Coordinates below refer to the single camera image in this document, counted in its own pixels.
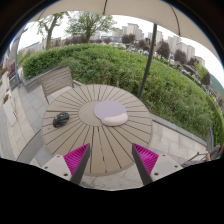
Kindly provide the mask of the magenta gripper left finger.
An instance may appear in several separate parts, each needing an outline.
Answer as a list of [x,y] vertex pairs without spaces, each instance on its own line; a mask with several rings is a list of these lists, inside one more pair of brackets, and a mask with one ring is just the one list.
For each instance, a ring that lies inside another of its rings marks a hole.
[[55,155],[42,169],[79,185],[89,157],[90,144],[86,144],[64,156]]

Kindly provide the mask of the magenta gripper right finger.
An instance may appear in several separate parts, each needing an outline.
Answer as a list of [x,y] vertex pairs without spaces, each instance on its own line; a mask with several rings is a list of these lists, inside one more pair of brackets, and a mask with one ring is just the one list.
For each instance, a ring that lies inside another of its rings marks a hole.
[[143,185],[148,185],[182,169],[167,154],[158,155],[135,143],[132,144],[132,155]]

